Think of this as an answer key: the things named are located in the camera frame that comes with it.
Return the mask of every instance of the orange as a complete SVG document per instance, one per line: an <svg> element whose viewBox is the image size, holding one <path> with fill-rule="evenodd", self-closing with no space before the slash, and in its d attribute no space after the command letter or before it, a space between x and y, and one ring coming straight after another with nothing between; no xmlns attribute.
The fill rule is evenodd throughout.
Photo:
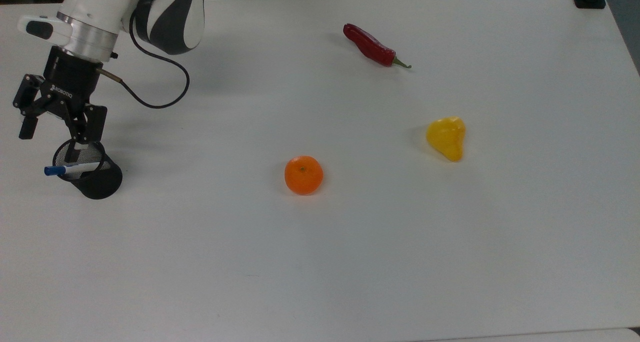
<svg viewBox="0 0 640 342"><path fill-rule="evenodd" d="M320 187L324 176L320 163L309 155L300 155L291 159L284 168L284 182L297 194L313 193Z"/></svg>

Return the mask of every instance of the blue pen cap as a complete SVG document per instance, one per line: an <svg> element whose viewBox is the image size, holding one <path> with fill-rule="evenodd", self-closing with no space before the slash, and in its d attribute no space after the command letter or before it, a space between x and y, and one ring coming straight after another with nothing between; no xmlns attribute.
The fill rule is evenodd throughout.
<svg viewBox="0 0 640 342"><path fill-rule="evenodd" d="M66 172L67 169L64 168L64 166L52 166L44 168L45 175L63 175Z"/></svg>

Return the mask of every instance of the black clamp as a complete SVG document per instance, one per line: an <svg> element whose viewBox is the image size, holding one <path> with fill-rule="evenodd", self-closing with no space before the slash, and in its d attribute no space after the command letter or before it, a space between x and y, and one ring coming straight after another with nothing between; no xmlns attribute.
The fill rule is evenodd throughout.
<svg viewBox="0 0 640 342"><path fill-rule="evenodd" d="M25 75L13 106L24 116L20 139L32 139L38 116L50 112L64 120L71 139L87 144L99 142L103 136L107 108L89 104L95 90L101 63L92 63L51 48L45 77Z"/></svg>

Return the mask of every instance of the red chili pepper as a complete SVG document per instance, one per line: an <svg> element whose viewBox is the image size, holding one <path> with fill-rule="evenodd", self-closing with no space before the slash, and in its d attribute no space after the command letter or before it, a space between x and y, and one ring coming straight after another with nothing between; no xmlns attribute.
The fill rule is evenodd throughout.
<svg viewBox="0 0 640 342"><path fill-rule="evenodd" d="M356 44L358 49L362 52L362 54L365 55L365 57L372 59L373 61L376 61L386 67L397 64L405 68L411 68L411 66L407 66L405 63L398 61L398 58L396 58L396 52L394 50L382 45L382 43L371 36L371 34L365 32L359 27L356 27L353 24L345 24L342 32L347 38L349 38L350 41Z"/></svg>

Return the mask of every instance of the chili pepper stem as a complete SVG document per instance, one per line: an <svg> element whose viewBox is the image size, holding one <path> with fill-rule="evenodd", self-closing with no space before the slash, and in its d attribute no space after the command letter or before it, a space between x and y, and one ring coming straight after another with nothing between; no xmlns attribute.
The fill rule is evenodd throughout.
<svg viewBox="0 0 640 342"><path fill-rule="evenodd" d="M393 63L393 64L397 64L398 66L401 66L401 67L405 67L405 68L407 68L408 70L410 70L410 69L411 69L411 66L407 66L405 63L402 63L402 62L401 62L398 58L396 58L396 57L394 57L394 58L393 58L393 62L391 62L391 63Z"/></svg>

